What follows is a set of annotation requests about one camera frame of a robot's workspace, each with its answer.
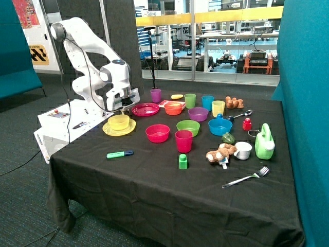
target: pink bowl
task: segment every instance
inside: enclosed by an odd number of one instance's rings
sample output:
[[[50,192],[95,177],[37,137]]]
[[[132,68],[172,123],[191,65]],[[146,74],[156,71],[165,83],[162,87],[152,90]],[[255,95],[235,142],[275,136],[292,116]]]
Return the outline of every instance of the pink bowl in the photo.
[[[203,107],[194,107],[188,110],[191,120],[202,122],[207,119],[209,111]]]
[[[167,125],[151,125],[145,130],[145,133],[151,142],[163,143],[168,139],[169,131]]]

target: green watering can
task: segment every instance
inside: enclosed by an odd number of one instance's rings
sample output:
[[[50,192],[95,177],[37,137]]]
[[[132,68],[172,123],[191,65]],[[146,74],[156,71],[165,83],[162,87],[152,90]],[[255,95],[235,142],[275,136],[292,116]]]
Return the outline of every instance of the green watering can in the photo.
[[[257,134],[255,141],[255,150],[258,158],[268,160],[274,152],[274,141],[271,135],[271,130],[267,123],[262,126],[262,131]]]

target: pink cup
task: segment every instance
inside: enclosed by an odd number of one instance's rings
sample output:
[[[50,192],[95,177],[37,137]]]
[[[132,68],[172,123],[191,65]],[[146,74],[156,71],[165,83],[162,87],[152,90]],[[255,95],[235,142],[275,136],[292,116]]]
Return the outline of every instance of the pink cup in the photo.
[[[192,148],[193,133],[189,130],[178,130],[175,133],[177,150],[180,153],[188,153]]]
[[[161,89],[152,89],[151,97],[153,103],[159,103],[161,101]]]

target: glass wall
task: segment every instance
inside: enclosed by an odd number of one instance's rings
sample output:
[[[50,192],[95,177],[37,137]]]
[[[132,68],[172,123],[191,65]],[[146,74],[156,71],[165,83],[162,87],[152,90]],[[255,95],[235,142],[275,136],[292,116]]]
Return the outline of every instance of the glass wall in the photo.
[[[143,77],[277,85],[283,2],[135,0]]]

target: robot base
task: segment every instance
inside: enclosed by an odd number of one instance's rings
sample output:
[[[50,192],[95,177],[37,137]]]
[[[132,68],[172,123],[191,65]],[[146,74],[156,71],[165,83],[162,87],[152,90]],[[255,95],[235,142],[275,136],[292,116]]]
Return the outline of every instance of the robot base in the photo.
[[[109,118],[113,113],[104,116],[89,115],[85,100],[75,99],[58,108],[38,115],[41,128],[34,132],[34,136],[47,164],[50,156],[73,142],[84,133]]]

